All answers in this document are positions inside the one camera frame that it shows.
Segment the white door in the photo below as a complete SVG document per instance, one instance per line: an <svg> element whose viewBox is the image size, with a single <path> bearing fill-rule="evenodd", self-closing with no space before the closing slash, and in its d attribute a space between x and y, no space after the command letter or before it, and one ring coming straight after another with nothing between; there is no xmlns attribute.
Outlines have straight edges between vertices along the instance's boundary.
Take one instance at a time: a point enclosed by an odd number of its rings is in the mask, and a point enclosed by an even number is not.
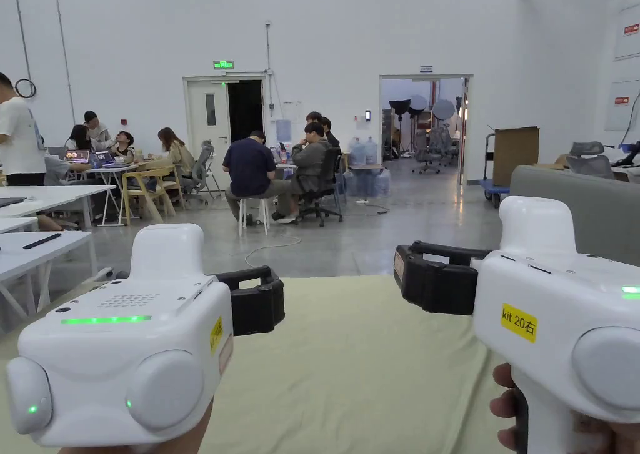
<svg viewBox="0 0 640 454"><path fill-rule="evenodd" d="M231 142L229 129L229 98L226 95L226 83L223 81L188 81L189 100L189 140L198 157L203 141L210 139L215 150L213 171L220 189L229 187L231 181L228 173L222 170L222 161ZM209 188L216 189L212 179L208 180Z"/></svg>

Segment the wooden chair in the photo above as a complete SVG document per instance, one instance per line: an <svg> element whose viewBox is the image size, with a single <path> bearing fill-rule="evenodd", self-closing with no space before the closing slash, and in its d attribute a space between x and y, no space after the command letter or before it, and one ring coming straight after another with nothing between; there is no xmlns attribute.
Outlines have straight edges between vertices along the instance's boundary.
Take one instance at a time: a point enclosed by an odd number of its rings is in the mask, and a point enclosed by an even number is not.
<svg viewBox="0 0 640 454"><path fill-rule="evenodd" d="M160 169L127 172L122 177L122 194L124 196L125 211L127 212L127 225L131 225L131 208L129 206L129 198L132 196L138 196L140 198L141 204L144 204L153 220L158 224L163 224L164 220L162 216L160 216L158 208L156 207L156 199L162 198L164 215L176 215L176 210L174 209L174 205L171 204L171 199L166 193L166 189L175 189L177 182L163 181L163 177L169 176L171 171L172 169L170 167L162 167ZM129 187L128 180L132 178L137 180L139 188L131 189ZM154 192L151 192L146 188L144 178L156 178L157 187Z"/></svg>
<svg viewBox="0 0 640 454"><path fill-rule="evenodd" d="M183 187L180 184L180 176L178 176L178 168L175 165L171 166L171 174L169 175L173 178L175 178L176 182L173 181L165 181L164 182L164 189L166 190L178 190L178 194L180 195L180 206L182 207L182 209L187 209L186 205L184 204L184 197L183 197Z"/></svg>

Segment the gray sofa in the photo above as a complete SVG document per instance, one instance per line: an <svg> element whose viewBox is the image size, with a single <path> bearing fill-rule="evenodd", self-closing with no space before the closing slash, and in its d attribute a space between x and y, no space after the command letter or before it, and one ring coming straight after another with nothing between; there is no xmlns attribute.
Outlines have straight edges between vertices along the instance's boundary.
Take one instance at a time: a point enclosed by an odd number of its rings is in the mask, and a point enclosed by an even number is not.
<svg viewBox="0 0 640 454"><path fill-rule="evenodd" d="M640 266L640 185L519 166L511 195L561 200L574 215L578 251Z"/></svg>

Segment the white plastic device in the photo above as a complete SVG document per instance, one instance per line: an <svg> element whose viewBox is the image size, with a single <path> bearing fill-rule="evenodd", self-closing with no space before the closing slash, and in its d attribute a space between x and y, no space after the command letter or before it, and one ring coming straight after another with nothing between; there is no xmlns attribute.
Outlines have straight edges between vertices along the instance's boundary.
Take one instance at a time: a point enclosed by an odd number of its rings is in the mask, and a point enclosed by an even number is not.
<svg viewBox="0 0 640 454"><path fill-rule="evenodd" d="M203 272L203 231L138 233L131 275L20 334L11 421L45 447L150 445L202 418L233 352L229 287Z"/></svg>
<svg viewBox="0 0 640 454"><path fill-rule="evenodd" d="M576 413L640 423L640 268L576 251L557 200L512 196L501 248L478 270L476 335L512 365L528 453L600 452Z"/></svg>

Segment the green led strip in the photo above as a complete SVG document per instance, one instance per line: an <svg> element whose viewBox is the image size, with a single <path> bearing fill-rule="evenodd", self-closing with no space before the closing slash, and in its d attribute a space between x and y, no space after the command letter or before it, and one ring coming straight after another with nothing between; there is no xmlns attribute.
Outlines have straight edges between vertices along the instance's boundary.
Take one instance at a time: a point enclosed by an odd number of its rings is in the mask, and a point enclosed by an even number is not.
<svg viewBox="0 0 640 454"><path fill-rule="evenodd" d="M117 324L123 322L151 321L151 316L88 317L84 319L63 319L60 324Z"/></svg>

